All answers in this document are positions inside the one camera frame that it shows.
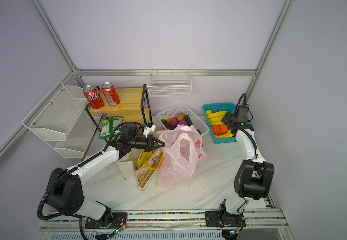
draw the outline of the orange fruit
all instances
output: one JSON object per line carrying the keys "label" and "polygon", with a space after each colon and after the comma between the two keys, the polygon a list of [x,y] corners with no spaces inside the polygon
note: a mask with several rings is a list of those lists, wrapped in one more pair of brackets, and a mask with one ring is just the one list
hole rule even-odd
{"label": "orange fruit", "polygon": [[221,124],[220,126],[220,132],[221,133],[226,133],[226,132],[228,132],[228,127],[227,127],[227,125],[225,125],[225,124]]}
{"label": "orange fruit", "polygon": [[212,128],[213,134],[219,135],[221,133],[220,127],[218,125],[214,125],[211,128]]}

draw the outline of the soda can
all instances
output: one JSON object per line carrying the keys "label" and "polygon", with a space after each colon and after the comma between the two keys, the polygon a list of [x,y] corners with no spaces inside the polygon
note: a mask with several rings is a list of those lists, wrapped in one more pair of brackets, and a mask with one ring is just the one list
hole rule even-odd
{"label": "soda can", "polygon": [[93,85],[87,85],[83,88],[85,98],[91,104],[93,109],[104,107],[103,99],[99,95],[99,91]]}
{"label": "soda can", "polygon": [[109,105],[115,106],[120,103],[120,98],[116,92],[115,85],[110,82],[103,83],[102,90]]}

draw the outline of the white wall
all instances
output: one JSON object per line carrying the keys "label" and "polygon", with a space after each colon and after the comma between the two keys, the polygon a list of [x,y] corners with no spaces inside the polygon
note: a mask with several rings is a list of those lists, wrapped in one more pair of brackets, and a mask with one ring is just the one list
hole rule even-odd
{"label": "white wall", "polygon": [[[101,87],[104,82],[110,81],[117,88],[139,88],[148,83],[148,78],[148,76],[83,76],[85,84]],[[178,103],[186,103],[195,113],[204,115],[202,108],[204,104],[237,103],[240,95],[247,91],[251,79],[250,76],[193,76],[191,96],[149,97],[152,114]]]}
{"label": "white wall", "polygon": [[42,0],[79,68],[256,69],[284,0]]}
{"label": "white wall", "polygon": [[0,0],[0,146],[68,71],[29,1]]}
{"label": "white wall", "polygon": [[[30,2],[0,0],[0,146],[68,71]],[[24,137],[0,169],[0,239],[36,237],[36,209],[51,171],[75,163],[34,134]]]}
{"label": "white wall", "polygon": [[295,239],[347,239],[347,1],[295,1],[249,104]]}

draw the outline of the yellow banana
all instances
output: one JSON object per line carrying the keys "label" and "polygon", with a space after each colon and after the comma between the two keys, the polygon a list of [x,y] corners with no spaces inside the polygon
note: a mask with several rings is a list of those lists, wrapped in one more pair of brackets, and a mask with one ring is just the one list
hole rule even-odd
{"label": "yellow banana", "polygon": [[223,135],[214,135],[215,138],[228,138],[228,137],[233,137],[233,134],[231,133],[230,130],[228,132],[224,133]]}
{"label": "yellow banana", "polygon": [[216,121],[221,121],[223,119],[223,116],[219,116],[219,117],[215,117],[215,118],[209,118],[208,121],[209,122],[216,122]]}
{"label": "yellow banana", "polygon": [[226,112],[227,111],[220,111],[217,113],[211,113],[211,114],[208,114],[207,117],[208,117],[208,119],[210,119],[210,118],[215,118],[215,117],[219,117],[219,116],[224,116]]}
{"label": "yellow banana", "polygon": [[222,121],[209,122],[211,126],[224,124]]}

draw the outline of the teal basket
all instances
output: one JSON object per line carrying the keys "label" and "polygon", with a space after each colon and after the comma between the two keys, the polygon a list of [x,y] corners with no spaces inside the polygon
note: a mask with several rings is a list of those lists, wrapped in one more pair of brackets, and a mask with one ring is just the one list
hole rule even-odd
{"label": "teal basket", "polygon": [[[212,104],[205,104],[203,105],[203,111],[204,111],[204,115],[207,116],[207,114],[205,113],[205,111],[207,110],[211,110],[213,113],[217,113],[219,111],[228,111],[230,113],[234,113],[235,112],[235,104],[233,103],[212,103]],[[209,124],[208,118],[205,117],[207,120],[207,124],[209,127],[209,132],[211,133],[213,142],[215,144],[217,143],[225,143],[225,142],[236,142],[236,138],[234,137],[229,137],[229,138],[215,138],[213,136],[213,131],[211,129],[211,125]]]}

